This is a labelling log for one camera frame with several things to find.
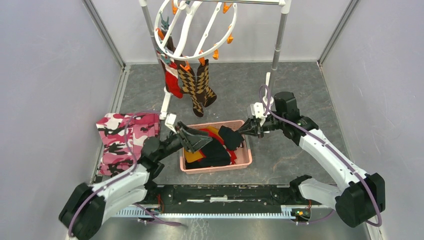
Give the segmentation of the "black sock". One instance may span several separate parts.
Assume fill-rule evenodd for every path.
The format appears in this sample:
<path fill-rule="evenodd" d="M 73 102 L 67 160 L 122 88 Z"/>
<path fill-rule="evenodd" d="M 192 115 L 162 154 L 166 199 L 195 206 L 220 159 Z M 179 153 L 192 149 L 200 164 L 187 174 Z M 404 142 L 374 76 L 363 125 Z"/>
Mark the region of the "black sock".
<path fill-rule="evenodd" d="M 244 142 L 244 138 L 239 132 L 224 125 L 220 127 L 218 134 L 222 138 L 226 148 L 230 151 L 237 150 Z"/>

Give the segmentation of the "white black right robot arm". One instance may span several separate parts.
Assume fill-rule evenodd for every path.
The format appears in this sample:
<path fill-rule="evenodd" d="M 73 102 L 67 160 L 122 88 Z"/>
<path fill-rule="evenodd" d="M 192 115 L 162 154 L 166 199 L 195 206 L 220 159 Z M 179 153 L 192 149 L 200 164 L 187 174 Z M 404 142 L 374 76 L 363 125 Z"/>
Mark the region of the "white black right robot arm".
<path fill-rule="evenodd" d="M 292 92 L 278 92 L 273 100 L 274 111 L 264 102 L 252 104 L 251 117 L 238 132 L 262 138 L 265 132 L 281 130 L 286 138 L 312 156 L 335 182 L 330 185 L 302 175 L 289 183 L 289 199 L 295 204 L 311 200 L 327 206 L 352 228 L 362 223 L 380 227 L 383 223 L 381 213 L 386 209 L 383 177 L 367 173 L 339 151 L 311 118 L 301 115 Z"/>

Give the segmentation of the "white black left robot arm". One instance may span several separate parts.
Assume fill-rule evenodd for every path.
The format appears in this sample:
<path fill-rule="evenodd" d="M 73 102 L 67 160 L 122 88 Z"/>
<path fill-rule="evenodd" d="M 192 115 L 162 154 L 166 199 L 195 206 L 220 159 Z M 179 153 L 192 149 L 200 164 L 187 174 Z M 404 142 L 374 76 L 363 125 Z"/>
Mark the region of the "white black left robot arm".
<path fill-rule="evenodd" d="M 165 140 L 149 137 L 143 142 L 141 156 L 129 169 L 93 185 L 79 184 L 58 219 L 68 235 L 79 240 L 91 239 L 101 226 L 122 209 L 140 202 L 153 203 L 158 185 L 154 179 L 161 173 L 161 160 L 184 148 L 197 152 L 213 140 L 205 131 L 179 121 Z"/>

